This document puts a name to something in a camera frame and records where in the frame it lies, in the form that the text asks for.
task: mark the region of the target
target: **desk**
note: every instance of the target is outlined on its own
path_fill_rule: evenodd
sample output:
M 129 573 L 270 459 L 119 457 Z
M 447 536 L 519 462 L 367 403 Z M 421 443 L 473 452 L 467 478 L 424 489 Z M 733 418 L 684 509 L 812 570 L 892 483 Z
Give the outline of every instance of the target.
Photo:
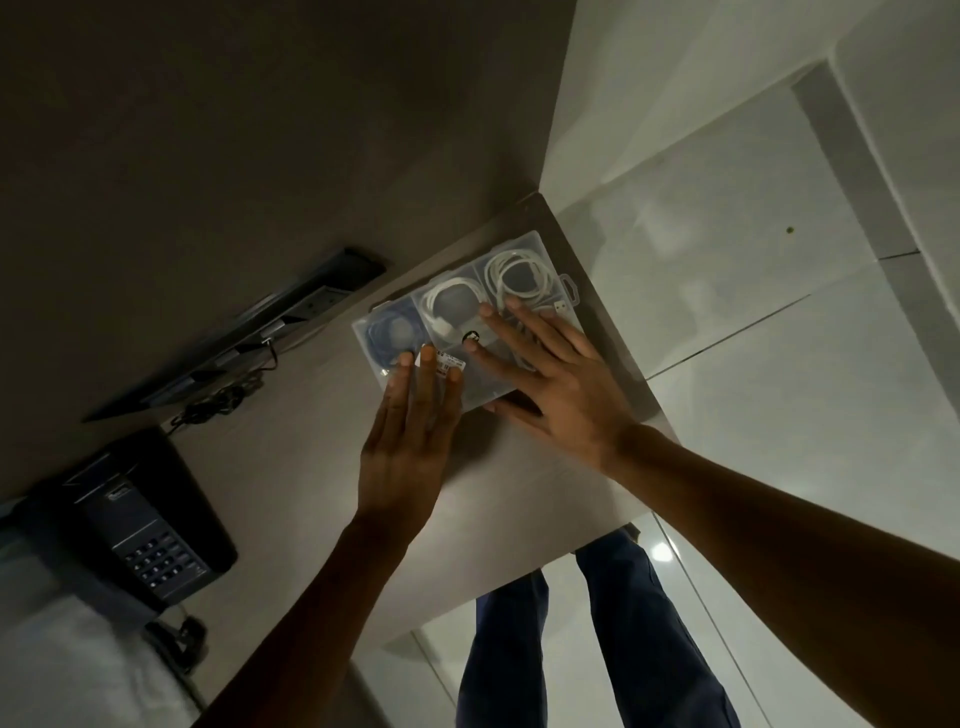
M 536 229 L 577 283 L 577 315 L 637 416 L 672 436 L 639 369 L 540 195 L 509 208 L 375 291 L 280 356 L 266 386 L 229 417 L 175 443 L 240 559 L 186 607 L 209 627 L 197 671 L 212 699 L 323 565 L 356 508 L 360 447 L 381 393 L 350 322 L 457 261 Z M 373 610 L 357 649 L 417 627 L 646 512 L 616 483 L 484 410 L 467 413 L 434 515 Z

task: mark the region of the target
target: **left hand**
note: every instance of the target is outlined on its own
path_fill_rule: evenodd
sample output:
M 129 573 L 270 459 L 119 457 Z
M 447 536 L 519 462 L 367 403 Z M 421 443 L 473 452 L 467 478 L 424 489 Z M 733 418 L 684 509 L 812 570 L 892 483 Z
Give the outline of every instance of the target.
M 360 454 L 360 486 L 355 522 L 407 547 L 433 513 L 453 431 L 460 422 L 464 376 L 456 367 L 446 374 L 444 401 L 433 427 L 437 350 L 420 350 L 417 387 L 407 412 L 414 356 L 400 355 L 387 384 L 370 436 Z

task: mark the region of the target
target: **clear plastic organizer box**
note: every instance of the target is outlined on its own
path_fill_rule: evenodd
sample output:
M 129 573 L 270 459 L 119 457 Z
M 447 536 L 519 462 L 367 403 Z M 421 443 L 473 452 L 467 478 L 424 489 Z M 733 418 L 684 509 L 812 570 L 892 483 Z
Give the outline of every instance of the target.
M 534 310 L 552 308 L 580 328 L 573 311 L 580 302 L 576 285 L 566 274 L 557 273 L 540 234 L 531 231 L 466 265 L 440 273 L 402 298 L 379 305 L 353 322 L 353 331 L 381 389 L 386 388 L 400 354 L 416 355 L 424 344 L 432 343 L 441 352 L 441 364 L 465 362 L 463 408 L 467 412 L 514 390 L 512 384 L 487 374 L 470 358 L 464 349 L 468 338 L 529 368 L 484 324 L 478 311 L 480 303 L 487 302 L 523 331 L 523 325 L 504 306 L 504 299 L 511 294 Z M 445 372 L 444 366 L 438 368 L 438 375 L 441 370 Z M 437 384 L 442 392 L 440 376 Z

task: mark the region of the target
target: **black telephone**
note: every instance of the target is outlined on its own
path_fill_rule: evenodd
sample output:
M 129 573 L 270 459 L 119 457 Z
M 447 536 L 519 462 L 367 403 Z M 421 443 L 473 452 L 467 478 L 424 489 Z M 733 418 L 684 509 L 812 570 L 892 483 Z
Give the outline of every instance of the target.
M 237 559 L 158 427 L 38 483 L 12 516 L 64 586 L 119 627 L 145 627 Z

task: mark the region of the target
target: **hand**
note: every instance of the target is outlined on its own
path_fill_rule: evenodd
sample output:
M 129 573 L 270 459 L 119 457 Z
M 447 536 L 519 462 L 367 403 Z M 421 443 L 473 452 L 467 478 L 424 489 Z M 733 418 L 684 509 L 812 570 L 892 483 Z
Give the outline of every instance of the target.
M 453 430 L 460 422 L 463 373 L 446 374 L 444 401 L 432 429 L 437 350 L 420 350 L 417 386 L 407 412 L 414 357 L 400 355 L 387 384 L 370 436 L 360 454 L 356 523 L 372 526 L 381 537 L 407 547 L 426 524 L 440 495 Z
M 473 341 L 467 341 L 465 347 L 484 369 L 533 400 L 542 414 L 506 400 L 491 402 L 487 409 L 608 473 L 624 436 L 637 427 L 610 368 L 586 336 L 553 310 L 534 313 L 516 296 L 508 296 L 506 304 L 540 339 L 542 348 L 505 322 L 488 303 L 480 306 L 480 315 L 537 371 L 521 369 Z

